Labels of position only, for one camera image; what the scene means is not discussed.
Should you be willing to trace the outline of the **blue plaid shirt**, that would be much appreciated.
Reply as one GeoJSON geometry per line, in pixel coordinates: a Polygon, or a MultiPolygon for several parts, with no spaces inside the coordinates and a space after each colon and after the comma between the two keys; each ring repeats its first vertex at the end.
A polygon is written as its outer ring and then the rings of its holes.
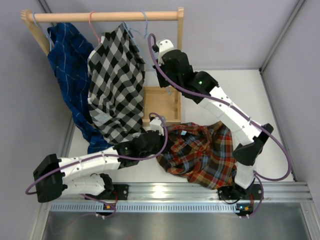
{"type": "Polygon", "coordinates": [[[93,45],[72,23],[57,23],[47,29],[54,43],[48,54],[63,100],[70,109],[76,127],[89,143],[89,154],[110,148],[103,135],[93,126],[89,113],[88,94],[91,79],[88,76],[88,57],[93,45]]]}

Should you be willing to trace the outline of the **black white checkered shirt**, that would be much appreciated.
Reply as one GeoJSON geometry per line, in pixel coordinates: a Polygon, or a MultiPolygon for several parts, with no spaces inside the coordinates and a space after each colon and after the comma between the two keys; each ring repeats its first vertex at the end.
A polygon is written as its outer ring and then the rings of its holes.
{"type": "Polygon", "coordinates": [[[145,62],[125,23],[101,36],[87,68],[94,126],[111,145],[138,137],[144,131],[145,62]]]}

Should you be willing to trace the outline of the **light blue hanger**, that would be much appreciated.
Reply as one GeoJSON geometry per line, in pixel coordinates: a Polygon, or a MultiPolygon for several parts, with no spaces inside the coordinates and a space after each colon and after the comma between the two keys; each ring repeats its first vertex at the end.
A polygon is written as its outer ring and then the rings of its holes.
{"type": "Polygon", "coordinates": [[[147,17],[147,14],[145,11],[141,10],[140,11],[143,16],[144,16],[144,21],[145,21],[145,28],[144,28],[144,33],[141,33],[140,31],[134,29],[133,27],[131,27],[127,22],[123,21],[123,26],[126,30],[126,32],[128,33],[130,39],[132,40],[132,42],[135,44],[135,46],[137,47],[140,56],[142,57],[143,61],[145,64],[147,64],[147,66],[149,67],[149,69],[154,73],[154,75],[157,77],[158,74],[156,72],[156,70],[153,68],[151,62],[149,61],[149,59],[145,56],[144,52],[141,50],[141,48],[139,47],[139,45],[136,42],[136,39],[133,35],[134,33],[137,33],[138,35],[140,35],[144,40],[147,39],[148,35],[149,35],[149,31],[148,31],[148,26],[149,26],[149,19],[147,17]]]}
{"type": "Polygon", "coordinates": [[[35,12],[32,12],[32,19],[33,19],[33,23],[35,24],[35,26],[44,34],[44,36],[46,37],[46,39],[48,40],[49,42],[49,52],[52,50],[53,46],[54,46],[54,43],[51,39],[51,36],[45,32],[43,30],[43,28],[38,24],[38,22],[36,21],[36,17],[35,17],[35,12]]]}

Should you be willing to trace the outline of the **pink hanger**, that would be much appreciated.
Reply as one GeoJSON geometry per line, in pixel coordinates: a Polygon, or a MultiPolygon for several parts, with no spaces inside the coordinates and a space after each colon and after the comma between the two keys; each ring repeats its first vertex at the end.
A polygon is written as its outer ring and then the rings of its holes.
{"type": "Polygon", "coordinates": [[[91,28],[94,36],[96,37],[98,44],[99,44],[99,43],[101,42],[101,38],[100,38],[100,36],[98,35],[97,31],[95,30],[95,28],[94,28],[94,26],[93,26],[93,24],[92,24],[92,15],[93,15],[93,13],[95,13],[95,12],[94,12],[94,11],[91,11],[91,12],[89,13],[88,23],[89,23],[89,26],[90,26],[90,28],[91,28]]]}

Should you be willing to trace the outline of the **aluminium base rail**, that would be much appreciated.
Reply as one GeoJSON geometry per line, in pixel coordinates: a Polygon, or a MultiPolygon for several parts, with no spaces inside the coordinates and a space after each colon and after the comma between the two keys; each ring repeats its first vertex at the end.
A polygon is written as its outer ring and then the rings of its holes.
{"type": "Polygon", "coordinates": [[[110,191],[110,200],[118,196],[127,201],[219,201],[250,200],[261,197],[271,202],[310,202],[313,200],[309,187],[304,182],[255,183],[246,197],[238,197],[230,189],[210,190],[197,184],[174,183],[115,183],[110,191]]]}

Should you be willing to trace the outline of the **red orange plaid shirt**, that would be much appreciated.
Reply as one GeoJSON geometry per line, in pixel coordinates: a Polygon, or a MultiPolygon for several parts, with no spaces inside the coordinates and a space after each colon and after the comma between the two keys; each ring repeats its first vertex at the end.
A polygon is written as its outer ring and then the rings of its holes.
{"type": "Polygon", "coordinates": [[[233,184],[236,160],[232,133],[226,125],[188,122],[167,130],[166,148],[156,158],[166,173],[211,190],[233,184]]]}

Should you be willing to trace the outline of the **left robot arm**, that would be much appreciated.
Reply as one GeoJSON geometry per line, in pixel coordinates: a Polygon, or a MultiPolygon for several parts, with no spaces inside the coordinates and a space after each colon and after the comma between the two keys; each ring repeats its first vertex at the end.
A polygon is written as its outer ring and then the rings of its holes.
{"type": "Polygon", "coordinates": [[[131,141],[88,155],[71,158],[47,155],[33,172],[37,201],[47,203],[71,195],[109,199],[114,187],[108,171],[155,158],[167,143],[167,133],[148,130],[131,141]]]}

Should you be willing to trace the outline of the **wooden clothes rack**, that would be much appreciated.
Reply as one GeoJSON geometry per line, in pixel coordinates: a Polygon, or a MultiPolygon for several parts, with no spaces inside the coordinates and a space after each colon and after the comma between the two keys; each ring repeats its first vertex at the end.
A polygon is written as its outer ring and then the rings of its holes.
{"type": "MultiPolygon", "coordinates": [[[[50,42],[42,32],[38,23],[92,23],[92,22],[177,22],[177,48],[182,49],[184,31],[184,9],[177,11],[148,11],[142,12],[83,12],[83,13],[35,13],[29,9],[22,10],[20,17],[37,41],[45,55],[50,52],[50,42]]],[[[169,96],[159,86],[146,86],[144,88],[144,113],[148,115],[154,111],[166,118],[168,124],[181,122],[181,95],[177,90],[169,96]]]]}

